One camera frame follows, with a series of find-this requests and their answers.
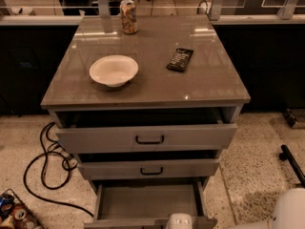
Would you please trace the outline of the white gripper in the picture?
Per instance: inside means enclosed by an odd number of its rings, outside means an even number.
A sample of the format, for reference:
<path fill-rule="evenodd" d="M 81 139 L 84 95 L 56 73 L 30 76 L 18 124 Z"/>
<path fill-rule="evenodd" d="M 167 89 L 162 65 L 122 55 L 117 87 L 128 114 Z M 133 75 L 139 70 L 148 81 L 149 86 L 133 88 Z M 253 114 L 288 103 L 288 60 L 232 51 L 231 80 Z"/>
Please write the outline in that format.
<path fill-rule="evenodd" d="M 193 229 L 192 217 L 188 214 L 171 214 L 166 229 Z"/>

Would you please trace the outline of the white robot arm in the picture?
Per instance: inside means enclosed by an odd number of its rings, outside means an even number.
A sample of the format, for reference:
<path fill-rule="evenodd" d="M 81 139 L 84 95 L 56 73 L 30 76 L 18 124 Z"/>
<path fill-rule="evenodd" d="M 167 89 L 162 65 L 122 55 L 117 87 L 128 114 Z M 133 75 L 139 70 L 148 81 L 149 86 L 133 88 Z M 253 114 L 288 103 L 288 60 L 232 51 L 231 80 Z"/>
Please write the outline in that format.
<path fill-rule="evenodd" d="M 188 214 L 172 214 L 166 229 L 195 229 L 195 219 Z M 228 229 L 305 229 L 305 190 L 294 188 L 282 194 L 270 219 Z"/>

